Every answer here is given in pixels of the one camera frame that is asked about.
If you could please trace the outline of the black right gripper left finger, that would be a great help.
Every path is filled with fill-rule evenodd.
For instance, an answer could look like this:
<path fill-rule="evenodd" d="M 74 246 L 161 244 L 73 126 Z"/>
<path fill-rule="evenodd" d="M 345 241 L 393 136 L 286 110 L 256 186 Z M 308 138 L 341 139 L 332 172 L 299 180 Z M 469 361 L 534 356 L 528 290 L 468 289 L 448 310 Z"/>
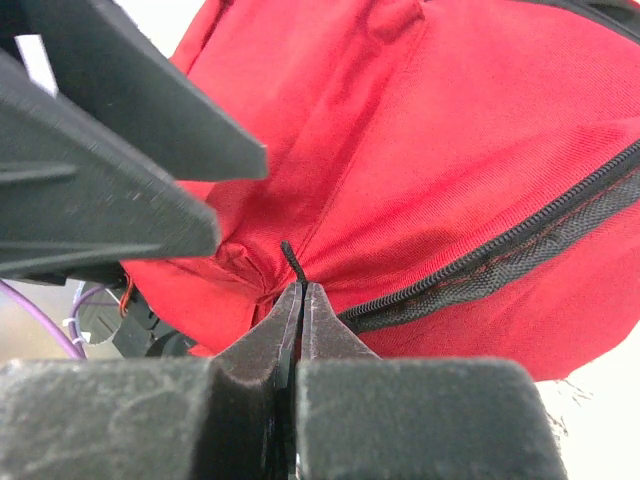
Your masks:
<path fill-rule="evenodd" d="M 303 285 L 280 295 L 267 317 L 211 360 L 208 412 L 193 460 L 195 479 L 293 476 L 293 397 Z"/>

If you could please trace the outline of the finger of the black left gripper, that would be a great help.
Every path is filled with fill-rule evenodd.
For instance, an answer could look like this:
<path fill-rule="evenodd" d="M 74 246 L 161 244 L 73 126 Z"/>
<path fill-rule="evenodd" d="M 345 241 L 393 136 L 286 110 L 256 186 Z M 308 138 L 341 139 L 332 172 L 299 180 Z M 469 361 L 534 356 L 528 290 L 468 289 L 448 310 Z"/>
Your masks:
<path fill-rule="evenodd" d="M 214 213 L 149 158 L 1 56 L 1 275 L 208 256 Z"/>
<path fill-rule="evenodd" d="M 4 37 L 42 38 L 59 92 L 178 180 L 262 179 L 266 149 L 113 1 L 4 1 Z"/>

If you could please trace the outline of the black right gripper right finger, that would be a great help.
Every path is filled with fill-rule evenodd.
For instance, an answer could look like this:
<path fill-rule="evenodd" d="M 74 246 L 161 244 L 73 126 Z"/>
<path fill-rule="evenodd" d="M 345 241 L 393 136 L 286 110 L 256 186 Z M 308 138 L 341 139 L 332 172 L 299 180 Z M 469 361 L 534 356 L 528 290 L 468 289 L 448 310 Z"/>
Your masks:
<path fill-rule="evenodd" d="M 368 375 L 381 359 L 343 322 L 317 283 L 308 285 L 297 364 L 297 468 L 362 470 Z"/>

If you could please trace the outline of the red student backpack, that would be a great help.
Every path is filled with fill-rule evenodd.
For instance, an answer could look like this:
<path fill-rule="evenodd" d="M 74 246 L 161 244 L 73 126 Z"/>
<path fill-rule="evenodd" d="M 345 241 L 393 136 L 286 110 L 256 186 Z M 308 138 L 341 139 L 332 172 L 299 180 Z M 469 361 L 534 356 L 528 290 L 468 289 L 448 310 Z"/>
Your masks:
<path fill-rule="evenodd" d="M 207 1 L 173 63 L 268 150 L 186 184 L 215 254 L 124 265 L 195 354 L 267 316 L 283 242 L 383 357 L 553 380 L 638 322 L 637 2 Z"/>

